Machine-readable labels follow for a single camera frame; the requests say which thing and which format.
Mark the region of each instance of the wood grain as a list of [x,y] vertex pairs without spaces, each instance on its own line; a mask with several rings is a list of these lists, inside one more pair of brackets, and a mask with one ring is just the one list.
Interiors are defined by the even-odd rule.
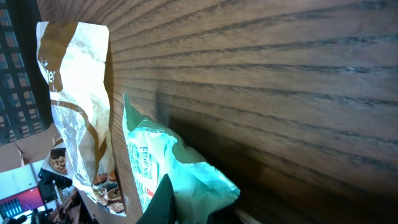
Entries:
[[241,188],[246,223],[398,222],[397,0],[37,2],[44,21],[110,31],[105,85],[128,217],[91,207],[100,223],[142,214],[123,94]]

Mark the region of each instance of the plastic crate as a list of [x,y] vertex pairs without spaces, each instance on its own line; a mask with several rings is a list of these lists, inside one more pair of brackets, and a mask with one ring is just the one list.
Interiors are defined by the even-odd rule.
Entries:
[[35,54],[40,20],[36,1],[0,0],[0,145],[52,123],[49,88]]

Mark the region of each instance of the snack bag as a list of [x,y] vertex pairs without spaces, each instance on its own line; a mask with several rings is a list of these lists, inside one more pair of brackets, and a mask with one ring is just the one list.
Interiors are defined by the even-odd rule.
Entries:
[[125,216],[103,83],[109,30],[83,22],[39,22],[36,36],[37,63],[49,84],[53,120],[66,147],[66,171],[93,201]]
[[179,223],[207,223],[211,213],[239,197],[240,190],[221,171],[185,145],[177,133],[140,114],[126,95],[122,122],[143,211],[165,174],[173,185]]

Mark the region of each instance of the green plastic bag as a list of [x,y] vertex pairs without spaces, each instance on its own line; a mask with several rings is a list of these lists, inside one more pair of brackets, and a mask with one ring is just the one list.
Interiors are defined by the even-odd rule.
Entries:
[[180,223],[206,223],[209,214],[239,197],[240,190],[221,171],[177,133],[140,114],[126,95],[123,133],[144,212],[164,174],[173,185]]

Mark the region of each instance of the white and brown bag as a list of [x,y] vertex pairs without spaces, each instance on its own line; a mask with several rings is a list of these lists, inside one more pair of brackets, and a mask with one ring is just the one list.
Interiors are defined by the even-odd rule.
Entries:
[[75,187],[124,216],[104,87],[109,30],[82,22],[39,22],[36,36],[37,63],[49,84],[53,120],[66,146],[66,170]]

